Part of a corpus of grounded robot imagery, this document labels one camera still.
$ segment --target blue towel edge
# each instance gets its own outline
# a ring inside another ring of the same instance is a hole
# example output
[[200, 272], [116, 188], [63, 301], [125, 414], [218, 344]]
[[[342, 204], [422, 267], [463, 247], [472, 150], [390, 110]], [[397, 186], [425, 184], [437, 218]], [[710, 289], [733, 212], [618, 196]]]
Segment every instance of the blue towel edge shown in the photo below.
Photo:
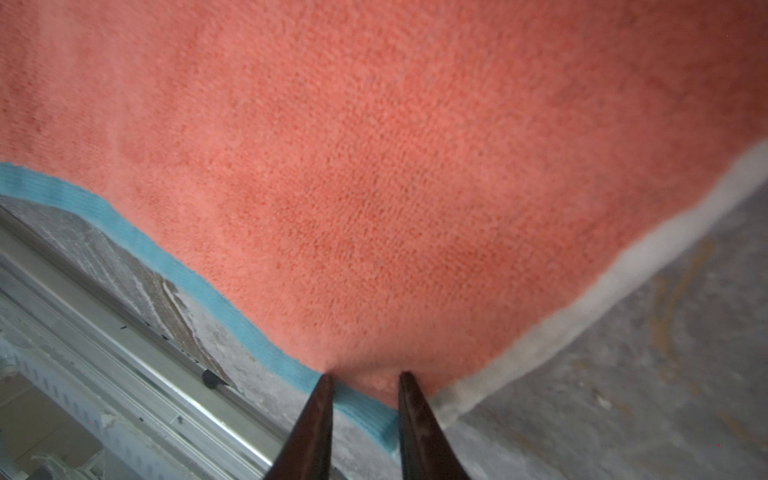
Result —
[[[202, 276], [160, 248], [103, 198], [67, 181], [9, 162], [0, 162], [0, 195], [60, 208], [78, 215], [148, 268], [189, 293], [269, 371], [302, 392], [309, 393], [314, 388], [320, 376], [318, 372], [274, 346]], [[399, 443], [396, 410], [343, 384], [336, 388], [334, 406], [385, 451], [395, 451]]]

